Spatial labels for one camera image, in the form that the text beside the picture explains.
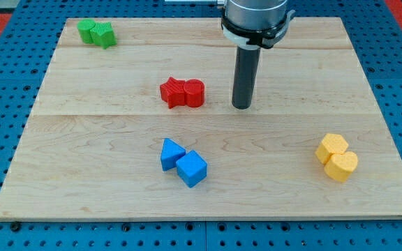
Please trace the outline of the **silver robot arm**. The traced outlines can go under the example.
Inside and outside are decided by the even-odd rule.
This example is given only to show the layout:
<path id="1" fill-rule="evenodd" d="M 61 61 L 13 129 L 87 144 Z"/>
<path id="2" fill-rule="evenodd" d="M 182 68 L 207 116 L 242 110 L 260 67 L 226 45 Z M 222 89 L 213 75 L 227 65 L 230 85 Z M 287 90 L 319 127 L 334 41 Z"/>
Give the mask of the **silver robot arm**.
<path id="1" fill-rule="evenodd" d="M 271 49 L 295 15 L 288 0 L 164 0 L 174 5 L 213 5 L 221 10 L 223 35 L 243 50 Z"/>

